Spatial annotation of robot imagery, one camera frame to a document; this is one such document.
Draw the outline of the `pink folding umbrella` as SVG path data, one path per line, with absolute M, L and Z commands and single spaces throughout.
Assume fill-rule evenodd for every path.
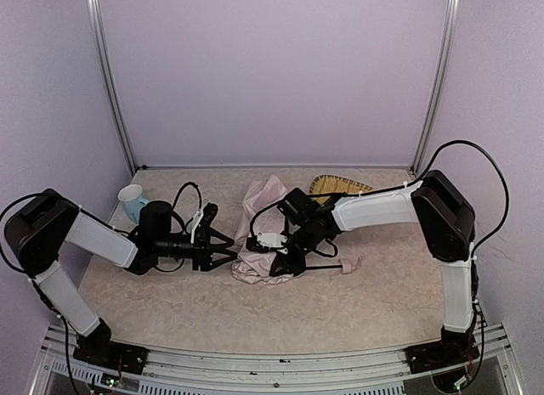
M 249 285 L 278 285 L 308 270 L 352 272 L 358 261 L 340 257 L 333 243 L 342 233 L 332 217 L 340 196 L 289 190 L 275 175 L 251 183 L 235 234 L 241 249 L 231 267 L 233 277 Z

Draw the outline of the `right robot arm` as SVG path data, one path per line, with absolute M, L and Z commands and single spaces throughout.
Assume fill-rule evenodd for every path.
M 475 212 L 442 172 L 432 170 L 419 180 L 391 189 L 357 195 L 331 193 L 323 203 L 294 189 L 277 206 L 297 230 L 275 247 L 269 271 L 272 277 L 305 272 L 307 254 L 343 232 L 418 224 L 442 276 L 445 316 L 440 342 L 458 349 L 470 346 L 478 289 L 473 256 Z

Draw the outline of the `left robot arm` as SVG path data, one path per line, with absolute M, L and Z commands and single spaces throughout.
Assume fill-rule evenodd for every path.
M 114 347 L 111 329 L 82 299 L 65 272 L 60 253 L 76 246 L 138 276 L 157 268 L 160 259 L 191 260 L 208 272 L 236 259 L 234 241 L 213 228 L 217 205 L 198 210 L 190 230 L 172 230 L 181 218 L 164 200 L 140 210 L 135 228 L 124 234 L 53 189 L 22 197 L 4 225 L 4 239 L 44 301 L 76 332 L 75 356 L 105 358 Z

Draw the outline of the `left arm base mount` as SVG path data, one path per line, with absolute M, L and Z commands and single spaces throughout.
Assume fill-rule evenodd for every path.
M 108 341 L 98 346 L 88 343 L 78 344 L 73 357 L 88 364 L 116 370 L 117 372 L 141 375 L 148 352 L 145 347 Z

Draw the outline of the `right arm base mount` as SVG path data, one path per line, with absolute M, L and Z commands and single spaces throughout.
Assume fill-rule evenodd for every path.
M 405 355 L 412 374 L 439 370 L 462 364 L 479 357 L 475 341 L 467 345 L 459 342 L 432 341 L 406 348 Z

